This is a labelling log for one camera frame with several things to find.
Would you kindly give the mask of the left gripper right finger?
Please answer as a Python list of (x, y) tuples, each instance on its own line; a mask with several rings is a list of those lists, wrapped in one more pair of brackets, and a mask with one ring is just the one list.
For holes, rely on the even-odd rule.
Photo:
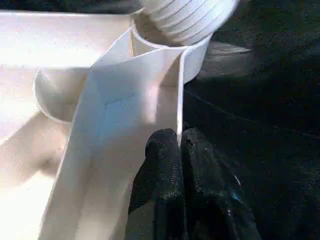
[(190, 239), (261, 239), (238, 178), (205, 135), (186, 129), (181, 151)]

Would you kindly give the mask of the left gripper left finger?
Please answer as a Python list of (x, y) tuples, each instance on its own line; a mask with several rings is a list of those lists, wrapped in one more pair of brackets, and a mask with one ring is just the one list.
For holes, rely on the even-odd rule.
[(127, 217), (129, 240), (186, 238), (184, 179), (176, 133), (155, 131), (132, 185)]

